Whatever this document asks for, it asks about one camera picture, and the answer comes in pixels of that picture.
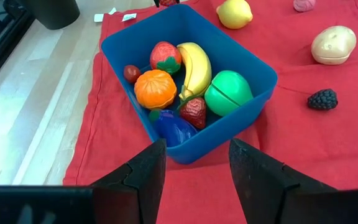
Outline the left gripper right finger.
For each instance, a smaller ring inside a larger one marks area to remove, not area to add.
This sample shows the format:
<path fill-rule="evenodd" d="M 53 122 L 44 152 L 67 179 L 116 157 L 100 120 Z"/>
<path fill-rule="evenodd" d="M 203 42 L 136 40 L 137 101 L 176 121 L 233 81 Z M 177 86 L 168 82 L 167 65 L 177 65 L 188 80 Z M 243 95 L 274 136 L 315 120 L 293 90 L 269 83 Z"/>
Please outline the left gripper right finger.
<path fill-rule="evenodd" d="M 358 223 L 358 190 L 335 189 L 239 139 L 229 163 L 247 223 Z"/>

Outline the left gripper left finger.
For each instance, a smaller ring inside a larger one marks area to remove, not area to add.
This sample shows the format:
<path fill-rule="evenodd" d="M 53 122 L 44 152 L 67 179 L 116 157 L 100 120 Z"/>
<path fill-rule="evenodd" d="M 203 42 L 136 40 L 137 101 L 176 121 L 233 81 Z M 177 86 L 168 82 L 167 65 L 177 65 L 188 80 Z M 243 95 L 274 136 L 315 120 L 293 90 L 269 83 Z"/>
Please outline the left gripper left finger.
<path fill-rule="evenodd" d="M 0 223 L 155 223 L 166 150 L 160 139 L 90 185 L 0 186 Z"/>

